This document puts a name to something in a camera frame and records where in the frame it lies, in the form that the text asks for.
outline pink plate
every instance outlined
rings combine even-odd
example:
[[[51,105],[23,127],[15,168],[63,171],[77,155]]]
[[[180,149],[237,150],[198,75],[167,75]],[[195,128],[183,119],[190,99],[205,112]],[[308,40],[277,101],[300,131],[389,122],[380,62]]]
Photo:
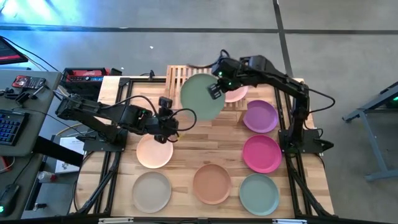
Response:
[[[250,169],[266,174],[276,170],[282,161],[279,145],[270,137],[255,135],[243,146],[243,160]]]
[[[225,93],[225,102],[233,103],[233,102],[242,100],[242,98],[244,98],[244,96],[246,96],[246,94],[248,93],[248,90],[249,90],[248,86],[242,86],[241,88],[238,88],[237,90],[226,92]]]

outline plate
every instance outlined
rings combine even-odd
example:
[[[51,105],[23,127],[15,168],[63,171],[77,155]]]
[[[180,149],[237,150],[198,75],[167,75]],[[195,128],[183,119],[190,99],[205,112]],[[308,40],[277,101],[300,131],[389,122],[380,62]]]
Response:
[[[216,77],[201,73],[190,77],[181,87],[181,105],[192,109],[197,114],[198,121],[215,119],[224,108],[224,93],[213,100],[207,92],[207,87],[214,83],[217,83]]]
[[[252,131],[267,133],[276,127],[278,114],[271,104],[263,100],[254,100],[248,103],[243,122]]]
[[[225,102],[233,103],[242,100],[244,96],[246,96],[246,94],[248,93],[248,90],[249,90],[248,86],[243,86],[241,88],[238,88],[237,90],[226,92]]]
[[[226,169],[207,164],[197,170],[193,178],[193,193],[203,203],[215,205],[228,198],[232,182]]]
[[[278,188],[264,174],[247,176],[239,188],[239,198],[243,207],[254,215],[269,215],[279,204]]]
[[[146,213],[164,208],[172,195],[168,178],[160,172],[147,172],[139,176],[132,187],[134,206]]]
[[[243,160],[250,169],[266,174],[279,167],[282,162],[282,152],[272,138],[258,134],[244,143]]]
[[[166,165],[173,155],[173,144],[167,141],[161,144],[154,136],[144,135],[137,145],[138,161],[146,168],[156,169]]]

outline light pink plate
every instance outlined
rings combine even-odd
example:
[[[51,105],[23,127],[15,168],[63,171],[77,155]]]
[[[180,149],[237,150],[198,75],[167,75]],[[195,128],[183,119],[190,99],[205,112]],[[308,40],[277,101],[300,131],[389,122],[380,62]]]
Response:
[[[167,141],[161,144],[154,136],[144,135],[137,146],[138,161],[147,168],[156,169],[166,165],[173,155],[173,144]]]
[[[243,146],[243,160],[250,169],[266,174],[276,170],[282,161],[279,145],[270,137],[255,135]]]
[[[248,93],[248,90],[249,90],[248,86],[242,86],[241,88],[238,88],[237,90],[226,92],[225,93],[225,102],[233,103],[233,102],[242,100],[242,98],[244,98],[244,96],[246,96],[246,94]]]

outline red electronic device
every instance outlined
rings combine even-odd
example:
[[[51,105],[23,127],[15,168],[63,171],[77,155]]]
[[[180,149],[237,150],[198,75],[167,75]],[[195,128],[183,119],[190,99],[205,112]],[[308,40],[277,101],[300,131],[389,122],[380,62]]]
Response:
[[[61,86],[69,93],[77,93],[87,100],[97,100],[102,80],[105,76],[121,76],[115,68],[66,68],[63,71]]]

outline gray desk surface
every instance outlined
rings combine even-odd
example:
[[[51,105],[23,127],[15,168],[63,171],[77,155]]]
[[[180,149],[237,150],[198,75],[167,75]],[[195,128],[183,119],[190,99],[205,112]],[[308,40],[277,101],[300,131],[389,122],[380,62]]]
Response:
[[[12,82],[14,81],[17,75],[28,75],[31,77],[42,77],[45,78],[47,86],[51,90],[55,90],[59,84],[61,79],[61,73],[58,72],[34,72],[34,71],[18,71],[18,70],[0,70],[0,89],[5,87],[10,87]],[[46,90],[40,92],[37,100],[28,100],[24,104],[26,108],[38,110],[46,113],[49,110],[53,93],[52,91]],[[10,110],[15,107],[18,107],[12,100],[5,99],[4,97],[0,97],[0,108],[5,110]],[[39,135],[39,131],[43,125],[43,121],[45,118],[44,114],[27,111],[31,114],[28,123],[23,130],[18,143],[16,146],[0,146],[0,154],[1,155],[12,155],[12,151],[16,151],[20,148],[28,147],[31,151],[35,144],[36,138]],[[11,184],[14,179],[17,177],[19,172],[23,169],[23,167],[27,164],[28,160],[31,156],[33,156],[29,165],[25,168],[21,176],[17,180],[17,184],[20,185],[20,190],[17,198],[17,205],[14,212],[8,217],[1,217],[0,220],[15,220],[20,219],[22,212],[25,209],[26,201],[29,197],[30,190],[36,179],[37,171],[42,162],[43,155],[34,154],[31,155],[27,151],[27,155],[23,157],[16,157],[15,163],[12,166],[12,170],[10,172],[5,172],[0,174],[0,190],[4,189],[6,185]]]

